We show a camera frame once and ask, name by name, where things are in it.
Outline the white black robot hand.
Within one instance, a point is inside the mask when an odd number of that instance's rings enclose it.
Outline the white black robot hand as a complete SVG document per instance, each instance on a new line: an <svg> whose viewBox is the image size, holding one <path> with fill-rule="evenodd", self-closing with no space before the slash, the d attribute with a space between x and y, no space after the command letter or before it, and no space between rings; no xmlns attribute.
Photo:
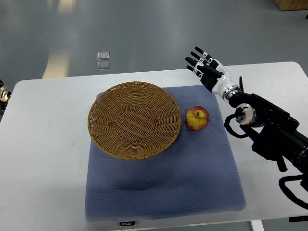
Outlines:
<svg viewBox="0 0 308 231"><path fill-rule="evenodd" d="M217 59L199 47L186 57L187 69L200 78L205 88L213 94L219 95L223 100L228 101L234 94L243 90L231 79L227 68Z"/></svg>

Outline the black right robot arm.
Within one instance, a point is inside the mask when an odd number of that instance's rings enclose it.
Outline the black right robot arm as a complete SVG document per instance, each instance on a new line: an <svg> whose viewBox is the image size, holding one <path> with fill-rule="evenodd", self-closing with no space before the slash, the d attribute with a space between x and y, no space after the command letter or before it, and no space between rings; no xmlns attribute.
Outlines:
<svg viewBox="0 0 308 231"><path fill-rule="evenodd" d="M282 177L279 187L289 200L307 209L308 204L286 186L287 182L299 181L303 189L308 188L308 139L297 131L299 122L266 99L245 93L242 85L228 87L223 96L235 108L225 119L227 132L239 139L249 137L252 150L275 161L281 172L287 171L285 159L290 161L301 174Z"/></svg>

